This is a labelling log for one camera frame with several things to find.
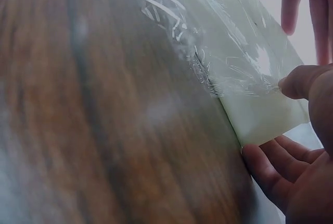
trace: fingernail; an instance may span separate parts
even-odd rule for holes
[[[280,81],[279,81],[279,83],[277,84],[278,86],[279,86],[279,89],[281,90],[281,88],[283,87],[283,83],[285,82],[285,77],[284,78],[282,78]]]

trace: plastic bag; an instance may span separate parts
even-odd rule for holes
[[[175,52],[221,102],[241,144],[263,143],[309,121],[307,103],[278,81],[302,64],[258,0],[138,0]]]

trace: plastic wrap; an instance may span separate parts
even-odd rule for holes
[[[258,0],[138,0],[180,59],[222,104],[242,144],[263,143],[309,121],[278,81],[302,62]]]

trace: wooden board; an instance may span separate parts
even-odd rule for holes
[[[216,98],[135,0],[0,0],[0,223],[245,223]]]

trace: finger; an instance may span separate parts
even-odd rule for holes
[[[309,92],[318,77],[333,69],[332,65],[301,65],[279,82],[282,93],[291,99],[309,99]]]
[[[310,13],[315,37],[317,61],[319,65],[330,63],[328,42],[328,1],[309,0]]]
[[[276,142],[283,147],[290,155],[295,159],[304,161],[306,163],[312,164],[318,157],[320,157],[324,149],[320,150],[310,150],[303,145],[292,141],[288,137],[282,135],[275,138]]]
[[[300,1],[282,0],[281,26],[288,35],[293,34],[295,31]]]
[[[242,153],[251,174],[264,194],[285,213],[292,183],[275,170],[258,146],[246,145]]]
[[[277,172],[290,182],[296,182],[310,165],[291,156],[277,141],[272,140],[260,146]]]
[[[325,151],[333,158],[333,65],[299,66],[280,81],[290,98],[309,99],[310,120]]]

